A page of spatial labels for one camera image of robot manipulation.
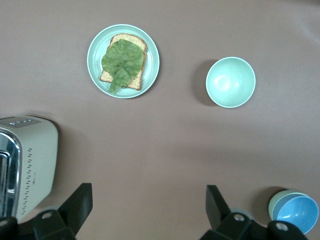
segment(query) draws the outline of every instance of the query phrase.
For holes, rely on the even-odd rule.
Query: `toaster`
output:
[[[20,222],[51,191],[58,131],[34,116],[0,119],[0,217]]]

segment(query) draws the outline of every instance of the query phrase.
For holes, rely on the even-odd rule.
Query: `open-faced sandwich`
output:
[[[112,37],[101,60],[100,77],[101,81],[111,83],[111,93],[118,88],[141,89],[146,51],[146,43],[138,36],[119,33]]]

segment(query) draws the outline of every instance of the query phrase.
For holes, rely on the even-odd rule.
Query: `blue bowl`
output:
[[[273,211],[274,220],[291,223],[303,234],[315,226],[318,217],[319,207],[307,195],[291,196],[289,200],[279,201]]]
[[[247,102],[254,93],[256,75],[245,60],[235,56],[225,57],[210,68],[205,86],[216,104],[236,108]]]

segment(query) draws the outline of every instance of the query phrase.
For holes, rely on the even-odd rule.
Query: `green leaf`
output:
[[[113,78],[109,91],[115,93],[118,88],[127,86],[138,75],[143,63],[144,53],[138,45],[124,39],[114,42],[101,60],[103,70]]]

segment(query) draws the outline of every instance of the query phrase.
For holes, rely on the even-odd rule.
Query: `screw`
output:
[[[3,227],[4,225],[6,225],[8,223],[8,220],[2,220],[0,221],[0,227]]]
[[[242,216],[241,214],[235,214],[234,216],[234,219],[237,220],[237,221],[240,221],[240,222],[243,222],[245,220],[244,216]]]
[[[288,231],[288,230],[289,230],[289,228],[287,227],[287,225],[285,225],[285,224],[282,223],[282,222],[277,222],[277,223],[275,224],[275,226],[276,226],[277,229],[279,229],[279,230],[281,230],[281,231]]]
[[[45,214],[43,214],[42,216],[41,216],[41,218],[42,219],[48,219],[48,218],[50,218],[52,216],[52,213],[51,212],[46,212]]]

